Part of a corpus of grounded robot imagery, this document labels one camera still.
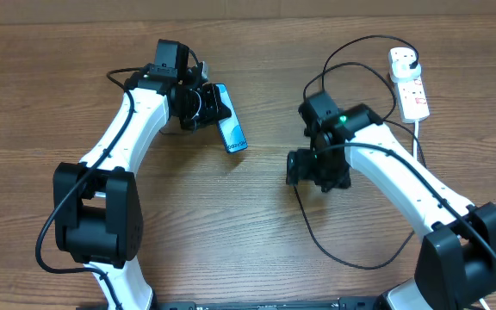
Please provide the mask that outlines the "blue screen Galaxy smartphone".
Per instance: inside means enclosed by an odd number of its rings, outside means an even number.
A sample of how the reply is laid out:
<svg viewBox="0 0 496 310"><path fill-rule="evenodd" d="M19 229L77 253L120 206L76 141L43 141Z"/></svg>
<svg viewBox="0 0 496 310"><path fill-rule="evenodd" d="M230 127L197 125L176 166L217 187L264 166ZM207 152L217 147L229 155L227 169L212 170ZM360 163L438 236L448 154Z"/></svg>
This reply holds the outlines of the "blue screen Galaxy smartphone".
<svg viewBox="0 0 496 310"><path fill-rule="evenodd" d="M224 84L216 84L220 91L221 102L230 109L231 116L220 120L217 124L225 150L227 153L243 151L248 147L245 135L236 115L233 103Z"/></svg>

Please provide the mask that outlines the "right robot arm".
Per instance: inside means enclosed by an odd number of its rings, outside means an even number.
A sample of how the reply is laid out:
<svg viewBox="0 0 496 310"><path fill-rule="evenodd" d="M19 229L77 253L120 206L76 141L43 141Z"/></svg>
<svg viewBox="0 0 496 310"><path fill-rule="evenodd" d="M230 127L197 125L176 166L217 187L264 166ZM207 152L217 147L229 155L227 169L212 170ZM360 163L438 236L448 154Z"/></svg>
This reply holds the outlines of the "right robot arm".
<svg viewBox="0 0 496 310"><path fill-rule="evenodd" d="M412 226L421 247L412 278L376 297L342 297L342 309L470 309L496 291L496 205L450 189L398 142L365 104L343 110L321 91L304 99L307 149L288 154L286 183L348 189L364 174Z"/></svg>

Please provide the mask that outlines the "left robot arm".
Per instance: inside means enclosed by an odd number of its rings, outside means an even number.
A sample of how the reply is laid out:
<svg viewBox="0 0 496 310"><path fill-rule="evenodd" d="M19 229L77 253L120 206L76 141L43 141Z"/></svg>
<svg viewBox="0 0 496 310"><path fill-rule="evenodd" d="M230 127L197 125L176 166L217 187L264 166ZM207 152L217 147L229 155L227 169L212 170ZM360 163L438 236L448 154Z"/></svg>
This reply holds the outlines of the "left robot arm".
<svg viewBox="0 0 496 310"><path fill-rule="evenodd" d="M138 260L144 220L136 176L153 139L171 117L184 131L216 126L228 153L248 143L224 84L212 84L205 62L174 40L159 40L153 62L127 69L119 86L121 107L90 152L78 163L60 164L53 174L54 210L36 241L39 266L49 227L56 245L79 264L67 273L89 272L99 283L106 309L156 309L154 289Z"/></svg>

